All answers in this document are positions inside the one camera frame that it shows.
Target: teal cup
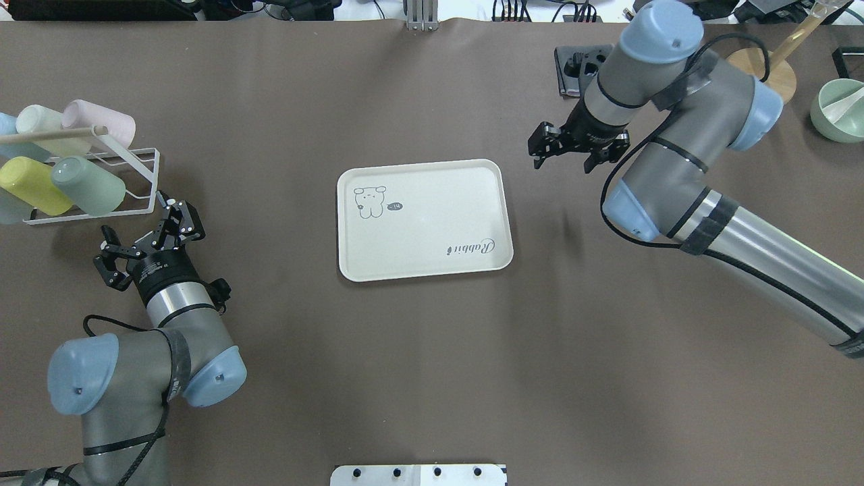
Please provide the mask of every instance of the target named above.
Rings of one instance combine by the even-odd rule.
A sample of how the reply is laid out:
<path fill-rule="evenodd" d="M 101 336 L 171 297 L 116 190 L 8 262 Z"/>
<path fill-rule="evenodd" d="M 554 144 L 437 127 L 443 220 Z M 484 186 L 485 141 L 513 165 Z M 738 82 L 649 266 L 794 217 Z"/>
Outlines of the teal cup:
<path fill-rule="evenodd" d="M 51 182 L 90 216 L 109 214 L 126 196 L 122 179 L 78 156 L 60 160 L 51 170 Z"/>

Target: white floor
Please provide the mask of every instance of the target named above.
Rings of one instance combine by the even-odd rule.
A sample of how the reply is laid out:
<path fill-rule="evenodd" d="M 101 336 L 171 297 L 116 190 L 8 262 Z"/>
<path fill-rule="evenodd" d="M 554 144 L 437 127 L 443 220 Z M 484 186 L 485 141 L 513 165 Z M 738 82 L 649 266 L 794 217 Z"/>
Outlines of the white floor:
<path fill-rule="evenodd" d="M 492 3 L 494 0 L 439 0 L 438 18 L 447 20 L 449 18 L 462 17 L 475 20 L 492 19 Z M 381 10 L 387 18 L 405 18 L 402 10 L 402 0 L 378 0 Z M 499 16 L 502 2 L 498 2 L 495 10 Z M 597 8 L 603 22 L 627 22 L 624 18 L 624 8 L 632 9 L 632 0 L 593 0 L 592 4 Z M 262 6 L 255 3 L 255 10 Z M 560 5 L 546 0 L 529 0 L 528 11 L 534 22 L 549 22 Z M 864 0 L 855 0 L 851 7 L 855 12 L 864 15 Z M 556 22 L 562 21 L 563 15 L 571 15 L 573 7 L 564 7 Z M 335 10 L 336 20 L 376 20 L 381 18 L 378 9 L 372 0 L 342 0 L 342 6 Z M 264 12 L 247 14 L 238 20 L 253 16 L 264 16 Z M 12 20 L 10 15 L 0 9 L 0 20 Z M 727 20 L 712 21 L 718 23 L 734 23 L 734 17 Z M 837 19 L 836 24 L 861 25 L 861 21 L 850 14 L 843 14 Z"/>

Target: white plate with holes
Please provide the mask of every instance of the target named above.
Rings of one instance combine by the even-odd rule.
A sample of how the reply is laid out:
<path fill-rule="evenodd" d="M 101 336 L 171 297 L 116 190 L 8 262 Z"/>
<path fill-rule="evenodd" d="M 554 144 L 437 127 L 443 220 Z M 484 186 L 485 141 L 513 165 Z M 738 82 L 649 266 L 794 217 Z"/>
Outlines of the white plate with holes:
<path fill-rule="evenodd" d="M 491 160 L 350 169 L 336 204 L 339 268 L 354 282 L 500 270 L 513 259 Z"/>
<path fill-rule="evenodd" d="M 391 464 L 340 466 L 330 486 L 506 486 L 503 464 Z"/>

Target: yellow cup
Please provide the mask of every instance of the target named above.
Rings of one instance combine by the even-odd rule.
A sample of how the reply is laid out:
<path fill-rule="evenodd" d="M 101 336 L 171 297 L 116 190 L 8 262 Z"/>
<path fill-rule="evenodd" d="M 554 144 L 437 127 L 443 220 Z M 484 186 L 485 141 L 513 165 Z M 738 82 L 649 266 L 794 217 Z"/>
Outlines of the yellow cup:
<path fill-rule="evenodd" d="M 73 203 L 51 183 L 51 167 L 27 157 L 11 158 L 0 168 L 0 188 L 49 216 L 68 211 Z"/>

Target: robotic arm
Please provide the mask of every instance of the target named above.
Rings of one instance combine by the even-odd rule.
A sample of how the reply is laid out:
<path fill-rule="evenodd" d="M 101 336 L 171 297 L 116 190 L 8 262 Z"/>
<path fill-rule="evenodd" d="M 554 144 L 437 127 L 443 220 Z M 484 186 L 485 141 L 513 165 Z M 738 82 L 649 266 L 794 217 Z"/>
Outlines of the robotic arm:
<path fill-rule="evenodd" d="M 828 344 L 850 358 L 864 357 L 864 280 L 703 181 L 726 148 L 756 144 L 783 104 L 770 88 L 708 50 L 711 42 L 697 52 L 701 41 L 702 24 L 688 7 L 671 0 L 647 4 L 561 130 L 548 123 L 537 127 L 528 143 L 535 167 L 564 151 L 590 151 L 589 172 L 594 154 L 613 146 L 648 101 L 670 109 L 633 151 L 644 146 L 606 198 L 623 163 L 609 176 L 604 219 L 644 246 L 675 247 L 733 265 L 802 314 Z M 650 243 L 660 234 L 676 244 Z"/>
<path fill-rule="evenodd" d="M 219 316 L 231 288 L 201 281 L 186 253 L 186 243 L 205 236 L 197 211 L 161 192 L 158 199 L 156 229 L 123 246 L 102 226 L 105 242 L 93 259 L 109 287 L 135 284 L 153 329 L 94 336 L 85 324 L 91 337 L 66 342 L 48 365 L 54 408 L 81 416 L 83 463 L 12 471 L 16 479 L 0 484 L 169 486 L 168 403 L 183 396 L 210 406 L 244 383 L 245 365 Z M 118 259 L 128 260 L 128 274 Z"/>

